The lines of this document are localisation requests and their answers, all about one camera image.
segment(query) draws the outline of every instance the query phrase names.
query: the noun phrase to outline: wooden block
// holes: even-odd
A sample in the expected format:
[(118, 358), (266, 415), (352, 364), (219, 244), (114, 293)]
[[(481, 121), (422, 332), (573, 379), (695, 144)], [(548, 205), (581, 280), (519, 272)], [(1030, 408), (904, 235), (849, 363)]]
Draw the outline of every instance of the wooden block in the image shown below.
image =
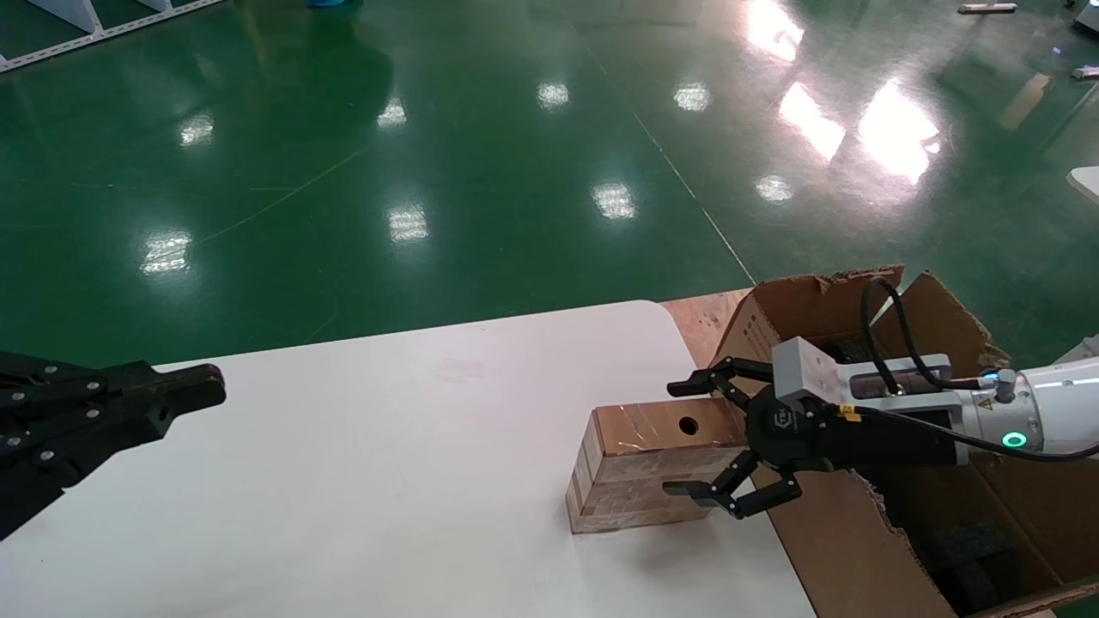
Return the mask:
[(596, 408), (565, 493), (573, 533), (706, 517), (663, 483), (712, 481), (746, 444), (741, 412), (724, 399)]

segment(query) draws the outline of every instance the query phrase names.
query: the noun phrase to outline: white table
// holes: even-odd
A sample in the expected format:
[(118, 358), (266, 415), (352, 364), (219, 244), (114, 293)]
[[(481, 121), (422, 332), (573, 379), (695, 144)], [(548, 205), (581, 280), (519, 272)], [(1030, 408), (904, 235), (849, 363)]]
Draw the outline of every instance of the white table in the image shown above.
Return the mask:
[(1077, 167), (1068, 173), (1067, 180), (1088, 199), (1099, 203), (1099, 166)]
[(591, 408), (693, 368), (658, 305), (211, 362), (225, 405), (0, 543), (0, 615), (813, 616), (766, 517), (569, 533)]

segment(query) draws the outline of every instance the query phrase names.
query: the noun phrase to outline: black cable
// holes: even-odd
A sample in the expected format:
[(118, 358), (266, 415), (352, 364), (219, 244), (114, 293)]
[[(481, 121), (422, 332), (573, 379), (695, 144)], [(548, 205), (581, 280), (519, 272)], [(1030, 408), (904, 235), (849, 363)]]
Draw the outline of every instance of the black cable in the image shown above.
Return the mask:
[[(839, 406), (830, 406), (830, 408), (839, 412)], [(973, 438), (972, 435), (966, 435), (964, 433), (958, 433), (957, 431), (946, 429), (945, 427), (937, 426), (933, 422), (928, 422), (925, 420), (918, 419), (915, 417), (910, 417), (908, 415), (902, 415), (899, 412), (890, 412), (887, 410), (878, 410), (876, 408), (864, 408), (862, 406), (854, 406), (855, 413), (863, 415), (866, 417), (877, 417), (885, 419), (892, 419), (898, 422), (906, 422), (908, 424), (925, 429), (928, 431), (934, 431), (950, 438), (955, 442), (961, 442), (963, 444), (968, 444), (977, 449), (985, 451), (991, 451), (1000, 455), (1008, 457), (1015, 457), (1019, 460), (1028, 460), (1032, 462), (1074, 462), (1077, 460), (1084, 460), (1090, 457), (1091, 455), (1099, 454), (1099, 442), (1091, 444), (1087, 449), (1079, 451), (1074, 451), (1072, 453), (1035, 453), (1033, 451), (1022, 451), (1020, 449), (1006, 446), (1003, 444), (997, 444), (996, 442), (989, 442), (987, 440), (981, 440), (979, 438)]]
[(866, 289), (863, 290), (863, 300), (858, 305), (858, 318), (861, 325), (863, 328), (863, 339), (866, 340), (866, 347), (870, 351), (870, 360), (874, 361), (874, 366), (878, 368), (878, 374), (881, 375), (881, 379), (886, 383), (886, 390), (892, 395), (900, 395), (900, 386), (897, 385), (897, 378), (893, 377), (892, 372), (886, 365), (885, 360), (881, 358), (881, 353), (878, 352), (878, 346), (874, 343), (874, 333), (870, 332), (870, 290), (874, 289), (874, 285), (878, 280), (885, 282), (881, 277), (872, 277), (870, 283), (867, 284)]
[(897, 321), (900, 322), (900, 334), (904, 340), (904, 347), (908, 349), (908, 355), (912, 358), (912, 363), (915, 364), (915, 369), (920, 372), (923, 379), (928, 380), (932, 386), (937, 386), (939, 388), (946, 389), (963, 389), (963, 390), (981, 390), (980, 382), (977, 379), (958, 379), (958, 380), (946, 380), (939, 378), (935, 374), (931, 373), (928, 365), (923, 363), (923, 358), (920, 357), (920, 353), (915, 350), (915, 342), (912, 341), (912, 330), (908, 325), (908, 318), (904, 316), (904, 305), (900, 300), (900, 294), (897, 293), (897, 288), (892, 286), (884, 277), (870, 277), (869, 285), (863, 290), (863, 300), (859, 305), (859, 319), (861, 325), (863, 328), (863, 338), (866, 340), (866, 346), (870, 349), (870, 358), (874, 360), (874, 366), (878, 368), (878, 373), (881, 375), (881, 379), (886, 383), (886, 388), (895, 395), (900, 395), (900, 389), (897, 386), (897, 379), (893, 377), (889, 367), (886, 366), (886, 362), (881, 360), (881, 354), (878, 353), (877, 347), (874, 346), (874, 335), (870, 332), (870, 293), (874, 289), (874, 285), (878, 285), (889, 294), (890, 298), (893, 300), (893, 306), (897, 308)]

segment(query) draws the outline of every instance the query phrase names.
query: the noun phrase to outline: yellow sticker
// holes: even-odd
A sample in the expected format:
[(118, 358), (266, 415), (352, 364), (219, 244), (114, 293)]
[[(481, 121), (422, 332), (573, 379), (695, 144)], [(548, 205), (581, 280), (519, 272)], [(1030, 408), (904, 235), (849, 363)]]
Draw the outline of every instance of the yellow sticker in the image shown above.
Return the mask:
[(863, 422), (862, 415), (855, 413), (855, 407), (848, 406), (846, 404), (840, 405), (840, 413), (843, 418), (847, 419), (847, 422)]

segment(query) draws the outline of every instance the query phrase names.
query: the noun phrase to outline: white shelf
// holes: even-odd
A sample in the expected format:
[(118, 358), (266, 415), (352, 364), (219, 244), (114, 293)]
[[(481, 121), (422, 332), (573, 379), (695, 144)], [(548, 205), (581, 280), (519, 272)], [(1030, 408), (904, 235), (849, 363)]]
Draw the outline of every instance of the white shelf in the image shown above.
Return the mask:
[(11, 70), (31, 63), (38, 60), (44, 60), (46, 58), (56, 56), (58, 54), (64, 54), (66, 52), (71, 52), (73, 49), (84, 47), (85, 45), (90, 45), (104, 38), (110, 38), (112, 36), (118, 36), (120, 34), (125, 34), (127, 32), (133, 32), (138, 27), (143, 27), (149, 24), (162, 22), (165, 20), (170, 20), (171, 18), (179, 16), (184, 13), (189, 13), (196, 9), (201, 9), (202, 7), (209, 7), (215, 2), (221, 2), (222, 0), (195, 0), (182, 7), (173, 7), (171, 0), (133, 0), (135, 2), (141, 2), (142, 4), (156, 11), (156, 14), (134, 20), (132, 22), (126, 22), (113, 27), (104, 29), (100, 23), (99, 18), (96, 15), (96, 8), (92, 5), (91, 0), (26, 0), (35, 7), (38, 7), (43, 11), (54, 15), (57, 19), (64, 20), (78, 29), (82, 30), (87, 34), (66, 41), (64, 43), (58, 43), (52, 47), (46, 47), (44, 49), (37, 49), (30, 52), (22, 56), (15, 56), (12, 58), (4, 57), (0, 55), (0, 73)]

